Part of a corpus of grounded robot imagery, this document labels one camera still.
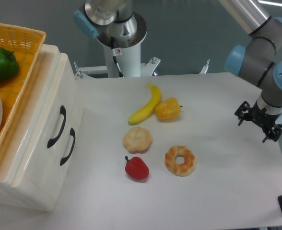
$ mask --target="white table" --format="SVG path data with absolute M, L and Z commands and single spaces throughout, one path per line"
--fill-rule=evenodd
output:
M 162 123 L 152 115 L 148 151 L 138 154 L 150 169 L 145 183 L 125 173 L 122 137 L 127 119 L 150 98 L 146 82 L 163 99 L 176 97 L 180 118 Z M 281 226 L 282 155 L 278 143 L 262 143 L 251 122 L 237 126 L 235 110 L 253 105 L 260 90 L 229 73 L 77 80 L 85 112 L 56 208 L 51 213 L 0 205 L 0 230 L 219 230 Z M 188 146 L 195 171 L 177 177 L 165 152 Z

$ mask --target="wicker basket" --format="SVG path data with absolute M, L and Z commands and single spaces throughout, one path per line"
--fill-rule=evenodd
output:
M 0 23 L 0 47 L 14 51 L 20 66 L 20 70 L 15 77 L 0 82 L 0 97 L 3 109 L 0 126 L 0 147 L 14 120 L 14 114 L 19 107 L 19 102 L 45 37 L 46 33 L 42 31 Z

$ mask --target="red bell pepper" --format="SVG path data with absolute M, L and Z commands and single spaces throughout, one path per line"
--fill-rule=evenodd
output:
M 127 161 L 125 166 L 126 173 L 136 180 L 143 180 L 148 177 L 150 170 L 140 157 L 133 157 L 130 160 L 125 157 Z

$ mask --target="black handle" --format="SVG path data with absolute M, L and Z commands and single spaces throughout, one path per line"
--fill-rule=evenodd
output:
M 73 152 L 73 149 L 74 149 L 74 146 L 75 146 L 75 140 L 76 140 L 75 130 L 73 128 L 70 128 L 70 129 L 71 129 L 70 130 L 70 135 L 74 138 L 74 140 L 73 140 L 72 146 L 70 148 L 69 154 L 66 157 L 62 157 L 62 159 L 60 160 L 60 166 L 64 165 L 68 161 L 68 159 L 72 155 L 72 152 Z
M 64 126 L 65 126 L 65 122 L 66 122 L 66 110 L 65 110 L 65 107 L 63 105 L 60 107 L 60 114 L 64 116 L 60 131 L 55 138 L 49 139 L 49 141 L 47 142 L 47 148 L 48 149 L 50 147 L 52 147 L 59 140 L 59 138 L 60 138 L 60 136 L 61 136 L 61 134 L 64 130 Z

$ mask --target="bagel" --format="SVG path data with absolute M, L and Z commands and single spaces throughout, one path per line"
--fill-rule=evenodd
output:
M 177 164 L 176 157 L 183 157 L 184 163 Z M 177 176 L 189 175 L 195 168 L 196 161 L 194 154 L 186 146 L 173 146 L 164 156 L 167 169 Z

